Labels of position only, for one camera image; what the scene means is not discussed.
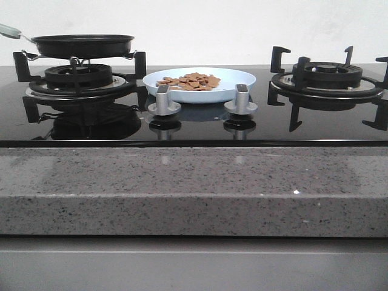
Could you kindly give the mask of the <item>light blue plate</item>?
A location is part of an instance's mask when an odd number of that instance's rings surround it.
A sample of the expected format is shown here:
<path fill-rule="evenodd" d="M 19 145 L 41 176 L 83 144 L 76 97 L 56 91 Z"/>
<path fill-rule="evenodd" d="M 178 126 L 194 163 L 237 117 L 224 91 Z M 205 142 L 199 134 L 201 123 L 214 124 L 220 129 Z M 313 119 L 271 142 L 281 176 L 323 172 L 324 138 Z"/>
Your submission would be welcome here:
<path fill-rule="evenodd" d="M 236 86 L 250 90 L 256 78 L 247 72 L 212 67 L 187 67 L 154 72 L 143 78 L 148 92 L 155 96 L 162 85 L 169 86 L 169 96 L 179 103 L 203 104 L 230 101 Z"/>

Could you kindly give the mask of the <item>brown meat pieces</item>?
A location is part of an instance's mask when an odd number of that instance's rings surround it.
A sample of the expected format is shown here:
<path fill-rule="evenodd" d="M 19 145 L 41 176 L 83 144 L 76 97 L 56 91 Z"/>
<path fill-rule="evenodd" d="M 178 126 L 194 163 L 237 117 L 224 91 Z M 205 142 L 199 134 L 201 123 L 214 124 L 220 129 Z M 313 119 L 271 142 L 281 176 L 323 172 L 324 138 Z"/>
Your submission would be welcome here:
<path fill-rule="evenodd" d="M 211 91 L 219 86 L 221 79 L 214 75 L 189 73 L 178 78 L 163 77 L 156 86 L 168 85 L 171 90 Z"/>

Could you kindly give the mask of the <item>black frying pan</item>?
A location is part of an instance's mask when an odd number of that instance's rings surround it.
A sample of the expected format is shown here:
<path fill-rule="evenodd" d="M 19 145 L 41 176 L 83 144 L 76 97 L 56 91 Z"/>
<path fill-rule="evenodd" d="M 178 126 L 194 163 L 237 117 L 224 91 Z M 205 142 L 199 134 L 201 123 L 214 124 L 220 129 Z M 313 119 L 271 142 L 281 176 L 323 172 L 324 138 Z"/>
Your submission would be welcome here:
<path fill-rule="evenodd" d="M 38 58 L 98 59 L 124 57 L 132 59 L 133 36 L 128 35 L 53 35 L 27 38 L 36 45 L 38 55 L 23 52 L 29 60 Z"/>

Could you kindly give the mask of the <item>left silver stove knob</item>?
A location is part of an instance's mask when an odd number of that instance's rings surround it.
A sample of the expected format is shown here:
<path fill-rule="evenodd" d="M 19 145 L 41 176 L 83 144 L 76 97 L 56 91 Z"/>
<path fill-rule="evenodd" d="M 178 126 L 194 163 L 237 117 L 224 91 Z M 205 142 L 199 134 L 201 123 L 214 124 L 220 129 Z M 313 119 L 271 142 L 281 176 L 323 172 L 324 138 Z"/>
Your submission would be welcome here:
<path fill-rule="evenodd" d="M 181 105 L 171 99 L 169 86 L 161 85 L 157 89 L 155 102 L 150 104 L 147 110 L 156 116 L 169 116 L 178 113 Z"/>

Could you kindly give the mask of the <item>silver stove knob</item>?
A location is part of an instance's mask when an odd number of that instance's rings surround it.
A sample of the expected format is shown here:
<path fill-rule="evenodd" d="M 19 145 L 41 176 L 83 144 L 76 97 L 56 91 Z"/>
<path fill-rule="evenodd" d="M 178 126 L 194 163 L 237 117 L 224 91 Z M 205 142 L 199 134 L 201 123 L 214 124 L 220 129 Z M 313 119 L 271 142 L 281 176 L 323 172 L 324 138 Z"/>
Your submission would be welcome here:
<path fill-rule="evenodd" d="M 235 97 L 224 103 L 224 108 L 227 112 L 234 115 L 249 115 L 257 111 L 258 106 L 249 101 L 250 93 L 248 86 L 245 84 L 236 85 Z"/>
<path fill-rule="evenodd" d="M 155 102 L 150 104 L 147 110 L 156 116 L 169 116 L 178 113 L 181 105 L 171 99 L 169 86 L 161 85 L 157 89 Z"/>

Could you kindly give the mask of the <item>right silver stove knob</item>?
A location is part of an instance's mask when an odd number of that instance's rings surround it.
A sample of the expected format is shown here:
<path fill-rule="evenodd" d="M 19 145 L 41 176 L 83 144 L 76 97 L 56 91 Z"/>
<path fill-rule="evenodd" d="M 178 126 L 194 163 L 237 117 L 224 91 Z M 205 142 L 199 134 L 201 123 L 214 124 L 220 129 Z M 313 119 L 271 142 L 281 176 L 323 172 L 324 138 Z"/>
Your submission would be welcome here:
<path fill-rule="evenodd" d="M 257 111 L 258 106 L 249 101 L 250 93 L 248 86 L 245 84 L 236 85 L 235 97 L 224 103 L 224 108 L 227 112 L 234 115 L 249 115 Z"/>

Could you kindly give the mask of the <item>left black pan support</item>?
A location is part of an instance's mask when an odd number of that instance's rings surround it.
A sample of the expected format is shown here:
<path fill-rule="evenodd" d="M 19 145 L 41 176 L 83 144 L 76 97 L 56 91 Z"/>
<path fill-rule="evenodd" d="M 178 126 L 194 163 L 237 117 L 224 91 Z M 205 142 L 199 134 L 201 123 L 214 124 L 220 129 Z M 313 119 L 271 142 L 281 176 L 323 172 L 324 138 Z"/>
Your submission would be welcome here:
<path fill-rule="evenodd" d="M 146 54 L 133 52 L 128 56 L 135 62 L 134 73 L 115 73 L 109 65 L 92 64 L 72 56 L 68 65 L 50 67 L 45 69 L 44 76 L 33 76 L 28 60 L 34 56 L 25 51 L 15 52 L 18 80 L 28 83 L 22 99 L 28 122 L 40 123 L 64 115 L 91 124 L 100 116 L 118 117 L 143 111 L 142 105 L 114 104 L 131 93 L 139 99 L 147 97 L 145 88 L 137 85 L 146 75 Z"/>

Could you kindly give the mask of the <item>black pan support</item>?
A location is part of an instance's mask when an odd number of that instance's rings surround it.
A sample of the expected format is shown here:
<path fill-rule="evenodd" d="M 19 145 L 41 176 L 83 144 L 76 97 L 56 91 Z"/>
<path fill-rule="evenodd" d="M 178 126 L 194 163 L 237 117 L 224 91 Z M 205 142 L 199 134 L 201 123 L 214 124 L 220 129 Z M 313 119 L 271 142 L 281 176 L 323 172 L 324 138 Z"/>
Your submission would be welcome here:
<path fill-rule="evenodd" d="M 292 104 L 290 117 L 290 131 L 295 130 L 301 124 L 298 120 L 299 109 L 311 109 L 321 111 L 345 111 L 355 107 L 356 104 L 372 103 L 377 106 L 375 119 L 373 121 L 363 121 L 369 127 L 387 130 L 387 100 L 383 99 L 384 92 L 387 91 L 387 76 L 379 82 L 376 79 L 362 75 L 358 87 L 348 87 L 346 89 L 318 89 L 307 87 L 303 82 L 305 64 L 312 61 L 310 58 L 302 56 L 293 65 L 290 72 L 286 72 L 281 67 L 283 53 L 290 50 L 280 46 L 272 48 L 272 58 L 270 71 L 275 75 L 269 82 L 267 103 L 273 106 L 283 106 L 278 101 L 278 95 L 283 95 Z M 344 50 L 346 60 L 342 64 L 351 64 L 353 47 L 349 46 Z"/>
<path fill-rule="evenodd" d="M 146 75 L 146 54 L 133 52 L 128 56 L 135 62 L 134 73 L 115 73 L 109 65 L 92 64 L 72 56 L 68 65 L 50 67 L 45 69 L 44 76 L 33 76 L 28 60 L 34 56 L 25 51 L 15 52 L 18 80 L 28 83 L 22 99 L 28 122 L 40 123 L 64 115 L 91 124 L 100 116 L 118 117 L 143 111 L 142 105 L 114 104 L 131 93 L 139 99 L 147 97 L 145 88 L 137 85 Z"/>

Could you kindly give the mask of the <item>right black pan support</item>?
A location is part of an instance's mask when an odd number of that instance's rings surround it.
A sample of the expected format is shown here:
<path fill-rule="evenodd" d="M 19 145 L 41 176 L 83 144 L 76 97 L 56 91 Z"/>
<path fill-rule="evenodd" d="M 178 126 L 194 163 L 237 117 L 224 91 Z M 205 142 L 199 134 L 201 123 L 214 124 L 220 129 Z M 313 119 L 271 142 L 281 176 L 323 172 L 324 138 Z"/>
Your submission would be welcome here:
<path fill-rule="evenodd" d="M 286 72 L 281 67 L 283 53 L 290 50 L 280 46 L 272 48 L 272 58 L 270 71 L 275 75 L 269 82 L 267 103 L 273 106 L 283 106 L 278 101 L 278 95 L 283 95 L 292 104 L 290 117 L 290 131 L 295 130 L 301 124 L 298 120 L 299 109 L 311 109 L 321 111 L 345 111 L 355 107 L 356 104 L 372 103 L 377 106 L 375 119 L 373 121 L 363 121 L 369 127 L 387 130 L 387 100 L 383 99 L 384 92 L 387 91 L 387 76 L 379 82 L 376 79 L 362 75 L 358 87 L 348 87 L 346 89 L 318 89 L 307 87 L 303 82 L 305 64 L 312 61 L 310 58 L 302 56 L 293 65 L 290 72 Z M 344 50 L 346 60 L 342 64 L 351 64 L 353 47 L 349 46 Z"/>

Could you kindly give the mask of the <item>left black burner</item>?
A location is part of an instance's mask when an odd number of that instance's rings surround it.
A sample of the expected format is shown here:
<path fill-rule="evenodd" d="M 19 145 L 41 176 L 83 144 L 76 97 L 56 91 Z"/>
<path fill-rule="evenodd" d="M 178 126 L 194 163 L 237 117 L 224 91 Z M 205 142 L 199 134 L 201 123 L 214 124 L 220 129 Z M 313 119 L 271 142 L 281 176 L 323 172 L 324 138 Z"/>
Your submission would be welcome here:
<path fill-rule="evenodd" d="M 73 90 L 76 82 L 81 89 L 94 89 L 113 82 L 112 68 L 104 64 L 89 64 L 75 67 L 62 65 L 44 71 L 50 89 Z"/>

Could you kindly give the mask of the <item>black burner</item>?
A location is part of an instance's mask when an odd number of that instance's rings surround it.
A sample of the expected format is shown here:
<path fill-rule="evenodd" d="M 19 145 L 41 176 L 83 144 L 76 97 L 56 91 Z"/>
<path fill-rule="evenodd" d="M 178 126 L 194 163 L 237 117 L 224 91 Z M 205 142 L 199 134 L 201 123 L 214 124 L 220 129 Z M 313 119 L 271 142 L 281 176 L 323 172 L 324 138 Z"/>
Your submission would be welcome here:
<path fill-rule="evenodd" d="M 112 68 L 104 64 L 89 64 L 75 67 L 62 65 L 44 71 L 50 89 L 73 90 L 76 82 L 81 89 L 94 89 L 113 82 Z"/>
<path fill-rule="evenodd" d="M 346 89 L 358 87 L 363 70 L 361 67 L 337 62 L 307 62 L 303 82 L 318 89 Z"/>

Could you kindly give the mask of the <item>black glass gas stove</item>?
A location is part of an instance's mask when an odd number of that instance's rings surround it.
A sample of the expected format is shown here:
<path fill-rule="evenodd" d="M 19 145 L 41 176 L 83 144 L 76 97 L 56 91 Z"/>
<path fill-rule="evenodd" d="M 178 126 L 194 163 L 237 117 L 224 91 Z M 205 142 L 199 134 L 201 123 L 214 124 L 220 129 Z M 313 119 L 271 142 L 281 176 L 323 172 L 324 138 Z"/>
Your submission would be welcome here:
<path fill-rule="evenodd" d="M 42 101 L 26 95 L 16 70 L 1 67 L 2 147 L 313 147 L 386 146 L 387 96 L 319 100 L 270 87 L 266 67 L 246 67 L 258 110 L 233 116 L 222 104 L 183 104 L 170 117 L 139 84 L 127 96 L 92 102 Z"/>

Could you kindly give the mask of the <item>right black burner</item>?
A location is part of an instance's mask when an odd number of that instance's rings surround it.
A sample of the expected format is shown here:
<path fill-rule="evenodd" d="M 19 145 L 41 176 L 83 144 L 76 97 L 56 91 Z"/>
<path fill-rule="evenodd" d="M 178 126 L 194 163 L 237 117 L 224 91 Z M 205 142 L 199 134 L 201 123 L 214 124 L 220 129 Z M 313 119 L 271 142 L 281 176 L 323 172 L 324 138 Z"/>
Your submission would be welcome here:
<path fill-rule="evenodd" d="M 361 67 L 337 62 L 307 62 L 303 82 L 318 89 L 346 89 L 358 87 L 363 70 Z"/>

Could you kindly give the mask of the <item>grey cabinet front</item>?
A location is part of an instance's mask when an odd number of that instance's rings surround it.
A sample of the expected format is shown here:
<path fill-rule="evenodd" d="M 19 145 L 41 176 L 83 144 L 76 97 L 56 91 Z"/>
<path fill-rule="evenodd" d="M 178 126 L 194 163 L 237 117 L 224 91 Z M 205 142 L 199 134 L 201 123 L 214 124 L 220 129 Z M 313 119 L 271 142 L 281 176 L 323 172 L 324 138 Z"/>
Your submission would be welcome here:
<path fill-rule="evenodd" d="M 386 290 L 385 239 L 5 237 L 2 290 Z"/>

